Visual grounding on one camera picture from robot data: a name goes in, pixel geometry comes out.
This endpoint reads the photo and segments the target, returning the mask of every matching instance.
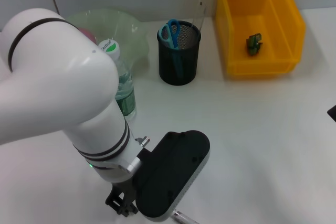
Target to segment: black mesh pen holder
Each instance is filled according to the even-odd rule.
[[[199,29],[192,26],[191,23],[178,21],[180,23],[180,33],[177,37],[178,49],[168,46],[159,37],[159,75],[163,81],[174,86],[185,85],[196,76],[198,48],[201,41]],[[173,33],[176,32],[177,26],[172,25]],[[162,37],[168,38],[166,30],[162,30]]]

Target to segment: bottle label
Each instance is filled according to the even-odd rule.
[[[117,100],[117,104],[124,116],[132,113],[132,111],[135,109],[134,89],[127,97]]]

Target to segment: pink object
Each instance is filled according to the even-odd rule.
[[[80,30],[82,32],[82,34],[84,34],[86,37],[88,37],[93,43],[97,44],[95,36],[88,29],[78,28],[78,30]]]

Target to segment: green toy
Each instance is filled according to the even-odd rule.
[[[259,52],[260,46],[262,44],[259,41],[261,41],[261,34],[254,34],[246,39],[247,51],[250,56],[254,56]]]

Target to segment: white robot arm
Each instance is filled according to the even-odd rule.
[[[0,34],[0,53],[12,72],[0,83],[0,145],[63,130],[97,173],[113,184],[107,205],[125,216],[136,213],[132,202],[136,192],[142,191],[139,210],[141,206],[153,221],[165,220],[166,212],[172,212],[207,161],[206,136],[195,131],[168,133],[156,152],[144,149],[148,138],[133,138],[114,99],[118,72],[113,61],[52,11],[29,9],[14,16]],[[180,138],[191,147],[180,146]],[[200,145],[193,154],[190,150],[197,141]],[[174,180],[185,176],[176,188],[152,190],[150,183],[164,185],[160,178],[180,167],[168,160],[185,162],[188,155],[192,164],[172,175],[177,176]],[[158,190],[168,190],[169,200],[156,199]],[[115,204],[124,191],[132,193]],[[147,204],[151,197],[151,201],[169,201],[162,206],[166,210],[148,211],[153,208]]]

